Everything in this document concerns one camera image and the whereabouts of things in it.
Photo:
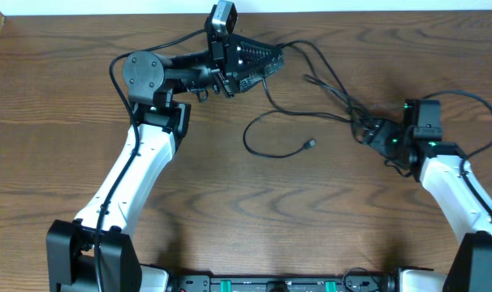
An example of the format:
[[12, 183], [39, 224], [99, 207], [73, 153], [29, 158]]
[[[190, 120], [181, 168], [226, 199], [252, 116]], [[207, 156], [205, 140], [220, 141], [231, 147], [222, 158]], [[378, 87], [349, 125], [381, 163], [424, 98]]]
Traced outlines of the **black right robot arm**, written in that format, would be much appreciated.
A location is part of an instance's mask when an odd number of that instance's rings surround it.
[[464, 151], [443, 141], [440, 117], [439, 101], [407, 100], [401, 123], [375, 118], [363, 132], [363, 144], [433, 196], [459, 244], [448, 273], [397, 268], [381, 291], [492, 291], [492, 199]]

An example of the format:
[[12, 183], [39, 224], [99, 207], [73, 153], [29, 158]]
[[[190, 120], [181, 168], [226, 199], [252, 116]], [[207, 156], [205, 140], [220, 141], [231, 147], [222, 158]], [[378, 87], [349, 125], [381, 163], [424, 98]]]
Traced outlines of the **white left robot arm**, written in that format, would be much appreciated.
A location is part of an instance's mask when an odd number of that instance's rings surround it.
[[46, 235], [52, 291], [166, 291], [170, 274], [138, 260], [132, 237], [159, 174], [187, 134], [191, 106], [175, 99], [209, 90], [247, 92], [283, 66], [283, 52], [235, 34], [207, 36], [205, 51], [174, 57], [161, 47], [120, 56], [128, 113], [127, 139], [93, 198], [72, 221], [55, 221]]

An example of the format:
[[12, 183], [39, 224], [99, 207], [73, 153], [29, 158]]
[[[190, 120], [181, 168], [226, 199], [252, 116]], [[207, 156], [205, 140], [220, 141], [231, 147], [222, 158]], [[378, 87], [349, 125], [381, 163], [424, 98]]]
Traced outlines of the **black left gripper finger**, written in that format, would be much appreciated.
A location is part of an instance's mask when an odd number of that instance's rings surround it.
[[283, 68], [283, 52], [279, 46], [241, 35], [234, 35], [233, 42], [234, 64], [237, 65], [236, 71], [240, 75], [272, 75]]
[[284, 67], [284, 62], [272, 62], [265, 65], [258, 71], [248, 74], [246, 77], [239, 80], [239, 92], [247, 92], [255, 85], [259, 84], [263, 79], [280, 71]]

